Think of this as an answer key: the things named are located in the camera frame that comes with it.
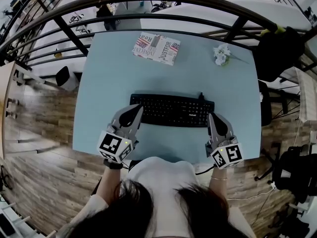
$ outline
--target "white marker cube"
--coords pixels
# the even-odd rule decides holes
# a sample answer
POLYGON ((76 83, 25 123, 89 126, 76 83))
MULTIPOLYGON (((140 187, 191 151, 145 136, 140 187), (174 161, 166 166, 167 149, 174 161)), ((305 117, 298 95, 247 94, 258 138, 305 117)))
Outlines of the white marker cube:
POLYGON ((211 156, 219 169, 230 168, 244 160, 241 144, 218 147, 211 156))
POLYGON ((97 151, 106 159, 121 163, 132 150, 131 140, 106 131, 101 132, 97 151))

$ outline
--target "white shirt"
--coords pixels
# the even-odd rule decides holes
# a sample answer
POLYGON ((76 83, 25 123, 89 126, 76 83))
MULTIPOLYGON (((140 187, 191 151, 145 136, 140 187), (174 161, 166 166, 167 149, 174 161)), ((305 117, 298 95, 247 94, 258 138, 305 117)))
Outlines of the white shirt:
MULTIPOLYGON (((152 194, 154 201, 152 225, 155 226, 149 229, 152 230, 152 233, 148 233, 147 237, 190 237, 188 222, 180 207, 177 195, 177 189, 198 183, 194 167, 190 163, 185 161, 171 163, 158 157, 150 157, 134 166, 128 173, 127 179, 141 183, 152 194)), ((107 207, 107 203, 100 196, 93 195, 67 227, 76 225, 89 213, 98 212, 107 207)), ((239 217, 232 218, 230 211, 229 220, 245 234, 255 237, 251 228, 246 225, 247 222, 241 221, 241 216, 240 212, 239 217)), ((64 237, 63 231, 65 229, 66 227, 63 227, 56 237, 64 237)))

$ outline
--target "black keyboard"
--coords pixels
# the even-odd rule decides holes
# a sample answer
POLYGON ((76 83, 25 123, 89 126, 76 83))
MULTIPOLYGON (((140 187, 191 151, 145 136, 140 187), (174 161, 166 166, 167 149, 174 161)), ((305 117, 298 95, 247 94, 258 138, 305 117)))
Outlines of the black keyboard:
POLYGON ((194 98, 132 94, 130 105, 142 104, 141 122, 175 127, 207 127, 208 113, 214 111, 214 102, 194 98))

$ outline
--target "black wristband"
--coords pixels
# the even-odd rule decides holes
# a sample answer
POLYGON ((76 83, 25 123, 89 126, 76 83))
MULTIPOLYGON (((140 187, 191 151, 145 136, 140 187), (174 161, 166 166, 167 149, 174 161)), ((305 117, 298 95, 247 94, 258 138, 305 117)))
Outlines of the black wristband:
POLYGON ((104 165, 107 166, 110 169, 122 169, 123 164, 109 162, 108 159, 104 159, 104 165))

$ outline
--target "blue tabletop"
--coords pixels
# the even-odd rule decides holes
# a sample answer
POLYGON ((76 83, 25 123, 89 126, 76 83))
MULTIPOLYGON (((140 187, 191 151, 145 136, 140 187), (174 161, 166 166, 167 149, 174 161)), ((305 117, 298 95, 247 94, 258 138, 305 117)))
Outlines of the blue tabletop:
MULTIPOLYGON (((232 124, 245 159, 257 158, 261 142, 259 86, 252 53, 229 45, 236 58, 224 67, 214 63, 213 48, 221 42, 184 34, 162 34, 181 42, 173 66, 132 54, 139 31, 96 34, 81 78, 73 133, 73 149, 100 155, 100 132, 115 112, 129 105, 133 93, 197 98, 203 92, 215 112, 232 124)), ((140 143, 128 159, 158 156, 168 161, 209 163, 207 128, 141 124, 140 143)))

